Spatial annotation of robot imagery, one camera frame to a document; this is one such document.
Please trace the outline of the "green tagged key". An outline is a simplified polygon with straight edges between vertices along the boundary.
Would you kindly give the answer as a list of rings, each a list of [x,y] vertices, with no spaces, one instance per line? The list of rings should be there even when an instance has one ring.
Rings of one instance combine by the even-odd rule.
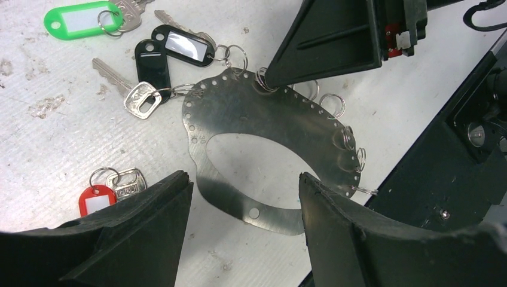
[[[53,8],[44,16],[47,32],[69,41],[91,36],[121,37],[142,23],[149,1],[94,1]]]

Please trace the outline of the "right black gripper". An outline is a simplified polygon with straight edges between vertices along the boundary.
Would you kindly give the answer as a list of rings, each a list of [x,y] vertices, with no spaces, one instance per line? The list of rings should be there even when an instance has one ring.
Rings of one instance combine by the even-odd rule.
[[[303,1],[265,81],[275,88],[379,68],[382,58],[413,56],[426,26],[426,1]]]

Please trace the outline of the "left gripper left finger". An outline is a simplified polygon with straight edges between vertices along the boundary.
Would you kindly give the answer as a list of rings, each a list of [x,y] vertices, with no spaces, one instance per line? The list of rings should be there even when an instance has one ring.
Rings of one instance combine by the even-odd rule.
[[[57,228],[1,233],[1,285],[174,286],[193,188],[178,170]]]

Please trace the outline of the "metal key holder ring plate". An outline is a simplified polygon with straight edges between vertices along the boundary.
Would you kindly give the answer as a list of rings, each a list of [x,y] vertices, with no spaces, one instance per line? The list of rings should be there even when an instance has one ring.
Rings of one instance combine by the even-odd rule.
[[[352,128],[318,103],[290,87],[263,87],[264,73],[228,68],[199,81],[185,96],[182,119],[202,197],[247,224],[296,236],[304,231],[301,211],[270,206],[242,193],[213,165],[207,143],[231,133],[270,140],[294,152],[325,185],[347,198],[362,192],[366,152],[356,146]]]

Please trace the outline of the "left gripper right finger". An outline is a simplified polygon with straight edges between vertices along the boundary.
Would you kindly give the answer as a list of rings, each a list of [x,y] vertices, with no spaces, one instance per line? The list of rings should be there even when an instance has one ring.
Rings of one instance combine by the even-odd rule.
[[[505,286],[506,225],[430,231],[395,221],[305,172],[299,198],[315,286]]]

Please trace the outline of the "red tagged key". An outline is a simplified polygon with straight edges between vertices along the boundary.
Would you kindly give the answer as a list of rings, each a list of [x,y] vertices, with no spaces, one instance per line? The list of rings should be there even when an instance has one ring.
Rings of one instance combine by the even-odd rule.
[[[110,172],[105,183],[94,184],[94,176],[104,172]],[[78,199],[81,217],[131,198],[147,189],[145,177],[136,167],[120,172],[111,167],[101,167],[90,175],[88,184]]]

